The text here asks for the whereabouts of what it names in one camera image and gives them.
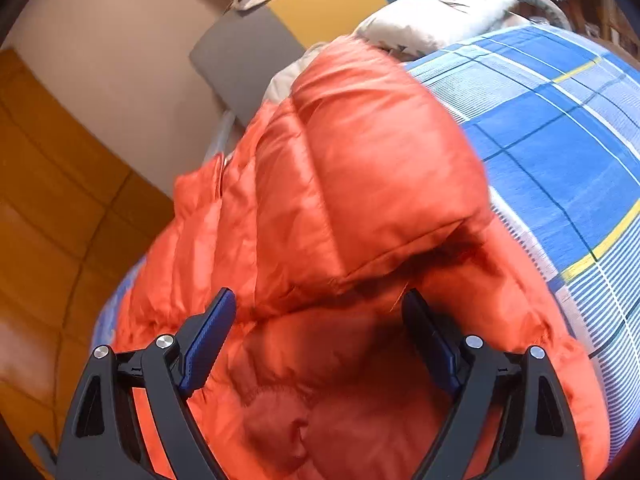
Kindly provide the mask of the orange puffer jacket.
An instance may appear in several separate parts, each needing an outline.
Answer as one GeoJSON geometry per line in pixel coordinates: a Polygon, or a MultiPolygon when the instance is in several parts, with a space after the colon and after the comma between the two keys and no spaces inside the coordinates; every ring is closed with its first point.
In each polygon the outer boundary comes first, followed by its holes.
{"type": "Polygon", "coordinates": [[[189,405],[233,479],[407,479],[450,397],[402,325],[402,296],[491,347],[545,348],[588,478],[610,425],[585,348],[489,205],[480,159],[399,64],[328,44],[230,158],[180,177],[175,217],[120,303],[114,347],[138,350],[219,289],[236,318],[189,405]]]}

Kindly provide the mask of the wooden wardrobe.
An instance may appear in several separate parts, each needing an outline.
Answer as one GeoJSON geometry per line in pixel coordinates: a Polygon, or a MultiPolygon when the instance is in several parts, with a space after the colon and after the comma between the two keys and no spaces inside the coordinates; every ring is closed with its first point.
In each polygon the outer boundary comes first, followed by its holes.
{"type": "Polygon", "coordinates": [[[143,179],[1,55],[1,415],[30,439],[60,440],[94,324],[172,216],[143,179]]]}

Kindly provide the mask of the blue plaid bed sheet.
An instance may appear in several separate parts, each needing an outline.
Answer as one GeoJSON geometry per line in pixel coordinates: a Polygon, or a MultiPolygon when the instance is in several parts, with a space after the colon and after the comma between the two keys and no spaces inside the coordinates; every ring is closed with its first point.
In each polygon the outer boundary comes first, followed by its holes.
{"type": "MultiPolygon", "coordinates": [[[[483,165],[491,211],[585,348],[608,414],[609,463],[639,421],[638,72],[542,25],[399,65],[462,130],[483,165]]],[[[95,344],[116,350],[120,303],[146,255],[106,304],[95,344]]]]}

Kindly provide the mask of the beige quilted jacket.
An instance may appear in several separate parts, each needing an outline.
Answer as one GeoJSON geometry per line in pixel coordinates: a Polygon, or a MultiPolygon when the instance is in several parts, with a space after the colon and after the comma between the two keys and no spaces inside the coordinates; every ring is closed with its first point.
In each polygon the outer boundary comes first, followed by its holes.
{"type": "Polygon", "coordinates": [[[283,70],[280,70],[280,72],[277,72],[269,81],[262,100],[264,102],[279,104],[286,99],[291,94],[292,85],[297,77],[306,70],[309,64],[327,45],[327,42],[314,44],[300,58],[286,66],[283,70]]]}

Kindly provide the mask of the white printed pillow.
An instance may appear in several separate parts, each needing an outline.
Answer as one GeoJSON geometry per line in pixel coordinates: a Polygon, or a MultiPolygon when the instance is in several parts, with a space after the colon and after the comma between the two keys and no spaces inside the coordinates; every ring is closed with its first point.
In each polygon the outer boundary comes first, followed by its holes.
{"type": "Polygon", "coordinates": [[[363,20],[354,35],[412,61],[486,32],[525,24],[517,8],[518,0],[396,0],[363,20]]]}

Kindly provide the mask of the grey yellow blue headboard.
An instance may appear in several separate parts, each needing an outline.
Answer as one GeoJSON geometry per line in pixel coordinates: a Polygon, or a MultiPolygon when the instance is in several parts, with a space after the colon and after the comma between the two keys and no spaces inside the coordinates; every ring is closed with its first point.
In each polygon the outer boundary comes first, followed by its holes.
{"type": "Polygon", "coordinates": [[[230,10],[198,40],[190,61],[240,124],[257,112],[271,78],[310,47],[350,34],[395,0],[269,0],[230,10]]]}

